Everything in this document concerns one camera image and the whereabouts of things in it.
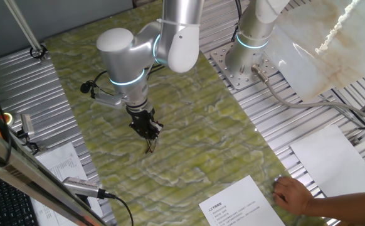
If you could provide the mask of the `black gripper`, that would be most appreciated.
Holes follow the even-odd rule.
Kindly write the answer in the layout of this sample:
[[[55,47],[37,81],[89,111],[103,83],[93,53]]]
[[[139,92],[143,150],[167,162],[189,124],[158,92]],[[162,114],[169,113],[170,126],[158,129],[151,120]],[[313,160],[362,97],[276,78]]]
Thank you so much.
[[[142,111],[132,111],[126,108],[127,113],[131,116],[132,122],[129,127],[132,128],[140,137],[144,139],[157,139],[160,131],[164,127],[158,121],[154,121],[154,108],[143,109]]]

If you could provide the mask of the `person's hand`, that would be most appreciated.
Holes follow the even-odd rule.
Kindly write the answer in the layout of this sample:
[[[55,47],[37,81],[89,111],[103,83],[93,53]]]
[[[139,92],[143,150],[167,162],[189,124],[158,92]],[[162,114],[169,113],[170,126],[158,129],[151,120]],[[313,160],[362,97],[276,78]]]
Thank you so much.
[[[313,199],[311,192],[300,181],[291,177],[279,177],[274,184],[274,202],[294,215],[307,215]]]

